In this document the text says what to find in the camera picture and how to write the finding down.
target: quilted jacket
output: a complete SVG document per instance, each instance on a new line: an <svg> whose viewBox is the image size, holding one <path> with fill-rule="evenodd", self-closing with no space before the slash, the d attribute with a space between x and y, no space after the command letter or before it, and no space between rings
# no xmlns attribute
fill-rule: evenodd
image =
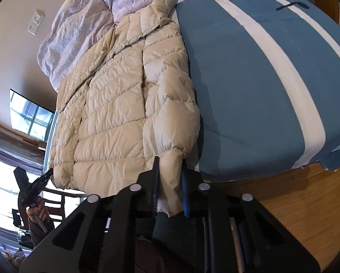
<svg viewBox="0 0 340 273"><path fill-rule="evenodd" d="M125 16L63 80L50 150L54 184L107 197L136 182L160 156L160 211L182 210L182 159L200 113L179 27L176 0L154 0Z"/></svg>

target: curtain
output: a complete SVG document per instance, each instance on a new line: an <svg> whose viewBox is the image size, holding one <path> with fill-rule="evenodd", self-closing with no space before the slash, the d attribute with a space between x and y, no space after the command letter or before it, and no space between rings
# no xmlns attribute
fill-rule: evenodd
<svg viewBox="0 0 340 273"><path fill-rule="evenodd" d="M0 161L41 175L45 151L0 131Z"/></svg>

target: metal bolt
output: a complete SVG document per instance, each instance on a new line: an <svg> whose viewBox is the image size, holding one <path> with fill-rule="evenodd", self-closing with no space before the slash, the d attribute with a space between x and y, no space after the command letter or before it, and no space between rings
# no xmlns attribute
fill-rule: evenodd
<svg viewBox="0 0 340 273"><path fill-rule="evenodd" d="M133 185L130 185L129 186L129 189L132 191L132 192L137 192L139 190L142 189L142 186L140 184L133 184Z"/></svg>
<svg viewBox="0 0 340 273"><path fill-rule="evenodd" d="M199 186L198 186L199 190L202 190L202 191L208 191L211 186L207 183L201 183Z"/></svg>
<svg viewBox="0 0 340 273"><path fill-rule="evenodd" d="M97 202L99 199L100 199L100 197L98 195L92 194L92 195L88 196L87 201L89 203L94 203L94 202Z"/></svg>
<svg viewBox="0 0 340 273"><path fill-rule="evenodd" d="M241 196L243 201L252 201L253 200L253 196L251 194L245 193L242 194Z"/></svg>

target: sleeve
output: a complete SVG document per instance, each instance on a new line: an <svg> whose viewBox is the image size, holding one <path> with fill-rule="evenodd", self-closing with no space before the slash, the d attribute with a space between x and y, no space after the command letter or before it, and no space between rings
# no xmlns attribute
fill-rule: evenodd
<svg viewBox="0 0 340 273"><path fill-rule="evenodd" d="M54 222L51 218L44 221L43 223L47 229L47 234L55 229ZM37 246L46 237L47 234L42 231L38 224L32 222L30 218L28 218L28 226L30 228L32 244L33 246Z"/></svg>

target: television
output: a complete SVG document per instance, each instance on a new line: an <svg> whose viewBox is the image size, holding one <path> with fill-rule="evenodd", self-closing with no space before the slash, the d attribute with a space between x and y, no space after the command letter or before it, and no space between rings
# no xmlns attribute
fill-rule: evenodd
<svg viewBox="0 0 340 273"><path fill-rule="evenodd" d="M9 97L12 128L46 142L54 113L12 89Z"/></svg>

